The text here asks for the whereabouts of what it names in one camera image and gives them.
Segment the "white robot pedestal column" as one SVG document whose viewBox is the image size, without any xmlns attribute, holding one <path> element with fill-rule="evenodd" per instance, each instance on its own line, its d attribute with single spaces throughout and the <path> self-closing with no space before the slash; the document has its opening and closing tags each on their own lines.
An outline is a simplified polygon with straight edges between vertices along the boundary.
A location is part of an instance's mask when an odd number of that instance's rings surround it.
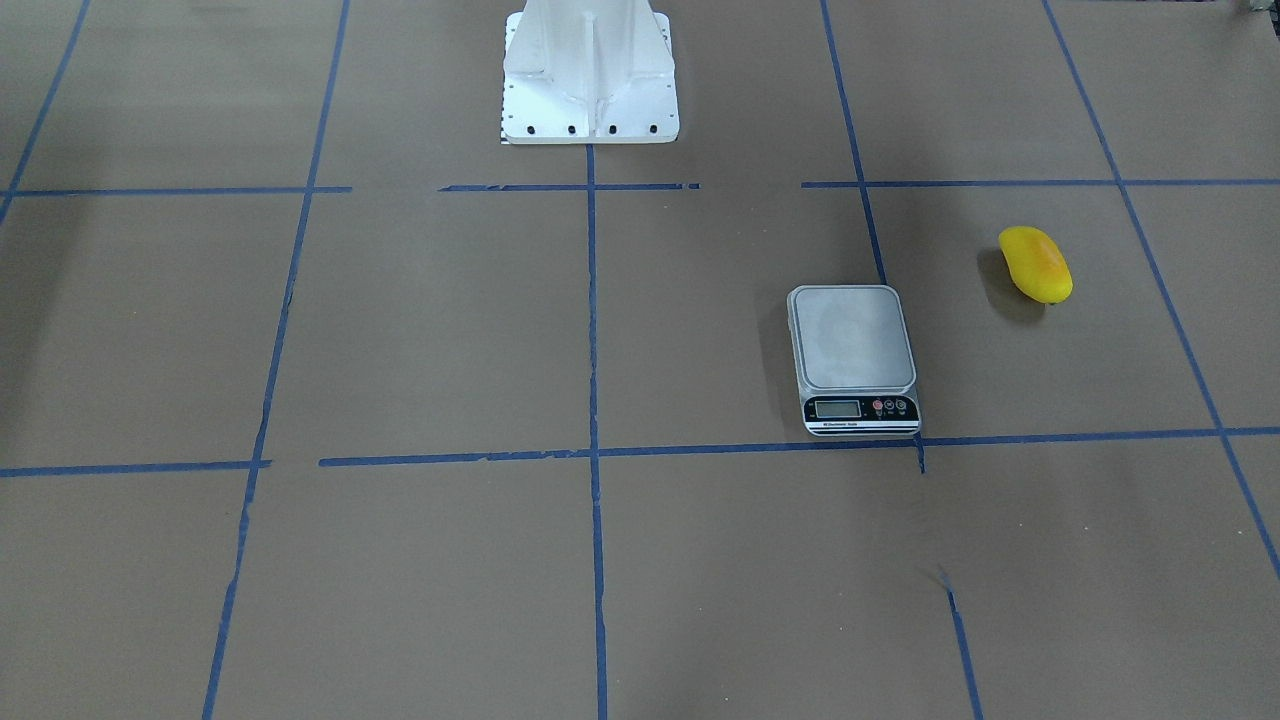
<svg viewBox="0 0 1280 720">
<path fill-rule="evenodd" d="M 649 1 L 527 1 L 506 18 L 500 140 L 672 143 L 669 18 Z"/>
</svg>

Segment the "digital kitchen scale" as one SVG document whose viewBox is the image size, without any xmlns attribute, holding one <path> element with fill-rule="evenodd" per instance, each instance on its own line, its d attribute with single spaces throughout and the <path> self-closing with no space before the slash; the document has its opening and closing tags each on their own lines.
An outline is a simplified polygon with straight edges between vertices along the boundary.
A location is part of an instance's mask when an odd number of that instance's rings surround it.
<svg viewBox="0 0 1280 720">
<path fill-rule="evenodd" d="M 803 284 L 786 307 L 803 424 L 812 436 L 919 436 L 916 366 L 896 290 Z"/>
</svg>

